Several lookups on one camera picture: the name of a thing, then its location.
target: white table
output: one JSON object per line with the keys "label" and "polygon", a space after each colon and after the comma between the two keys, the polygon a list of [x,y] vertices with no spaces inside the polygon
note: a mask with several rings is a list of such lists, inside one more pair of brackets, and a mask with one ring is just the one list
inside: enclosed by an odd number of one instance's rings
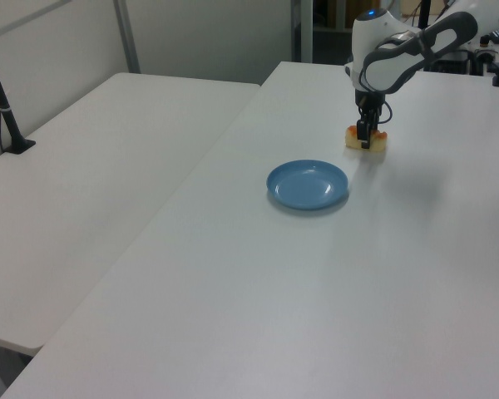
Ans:
{"label": "white table", "polygon": [[[344,149],[343,68],[281,64],[4,399],[499,398],[499,89],[388,100],[386,156]],[[276,205],[311,158],[348,202]]]}
{"label": "white table", "polygon": [[119,74],[0,156],[0,345],[36,353],[257,89]]}

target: white wall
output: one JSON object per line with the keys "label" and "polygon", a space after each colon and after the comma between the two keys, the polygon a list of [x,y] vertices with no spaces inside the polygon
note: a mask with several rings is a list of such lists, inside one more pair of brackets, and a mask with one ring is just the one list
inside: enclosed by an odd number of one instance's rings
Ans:
{"label": "white wall", "polygon": [[122,71],[112,0],[73,0],[0,36],[0,77],[23,135]]}
{"label": "white wall", "polygon": [[262,84],[292,57],[292,0],[127,0],[142,73]]}

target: black cable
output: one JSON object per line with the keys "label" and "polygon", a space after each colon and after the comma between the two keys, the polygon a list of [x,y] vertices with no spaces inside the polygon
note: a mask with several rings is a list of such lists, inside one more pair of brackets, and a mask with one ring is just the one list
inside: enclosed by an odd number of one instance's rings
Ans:
{"label": "black cable", "polygon": [[[364,69],[362,69],[360,71],[360,73],[358,74],[358,84],[364,89],[366,90],[368,93],[374,93],[375,90],[372,89],[371,87],[367,87],[363,84],[363,74],[364,74]],[[382,121],[382,122],[378,122],[378,125],[383,125],[385,123],[389,123],[390,120],[392,120],[393,118],[393,111],[392,111],[392,107],[390,106],[390,104],[388,104],[387,101],[384,102],[384,105],[388,108],[388,112],[390,112],[390,116],[388,117],[387,120],[385,121]],[[360,107],[358,108],[358,113],[362,116],[362,111],[360,109]]]}
{"label": "black cable", "polygon": [[413,15],[413,16],[416,16],[416,13],[417,13],[417,10],[419,10],[419,8],[422,6],[422,2],[419,2],[419,4],[417,5],[416,8],[414,8],[414,11],[412,14],[410,14],[407,19],[405,19],[405,21],[403,23],[405,23],[406,21],[408,21],[410,19],[410,17]]}
{"label": "black cable", "polygon": [[438,14],[438,16],[436,17],[436,19],[434,20],[434,22],[436,22],[438,19],[440,19],[440,17],[445,13],[445,11],[447,11],[449,9],[449,6],[445,6],[442,10],[442,12],[440,12]]}
{"label": "black cable", "polygon": [[384,105],[388,108],[388,112],[390,112],[390,116],[388,117],[388,119],[387,119],[387,120],[382,121],[382,122],[380,121],[380,122],[378,123],[379,125],[384,125],[385,123],[389,123],[389,122],[392,120],[392,118],[393,118],[393,111],[392,111],[392,107],[390,106],[390,104],[388,104],[388,102],[387,102],[387,101],[385,101],[385,102],[384,102]]}
{"label": "black cable", "polygon": [[417,5],[416,9],[414,10],[414,15],[413,15],[413,26],[414,26],[414,20],[416,19],[416,14],[417,14],[417,10],[419,10],[419,8],[422,6],[422,2],[419,2],[419,4]]}

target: plate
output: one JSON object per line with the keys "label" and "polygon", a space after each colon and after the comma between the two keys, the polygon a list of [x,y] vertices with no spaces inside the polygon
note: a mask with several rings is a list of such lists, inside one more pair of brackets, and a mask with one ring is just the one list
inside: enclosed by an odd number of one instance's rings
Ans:
{"label": "plate", "polygon": [[348,177],[321,160],[294,160],[269,174],[266,186],[281,204],[294,209],[322,209],[348,193]]}

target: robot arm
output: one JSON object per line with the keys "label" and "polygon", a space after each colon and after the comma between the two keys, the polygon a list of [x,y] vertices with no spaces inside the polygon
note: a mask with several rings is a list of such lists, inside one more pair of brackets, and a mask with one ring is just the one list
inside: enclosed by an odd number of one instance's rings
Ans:
{"label": "robot arm", "polygon": [[499,29],[499,0],[456,0],[424,30],[397,21],[385,10],[360,15],[353,25],[353,62],[346,66],[361,113],[358,139],[369,148],[384,96],[399,90],[426,64],[462,44]]}

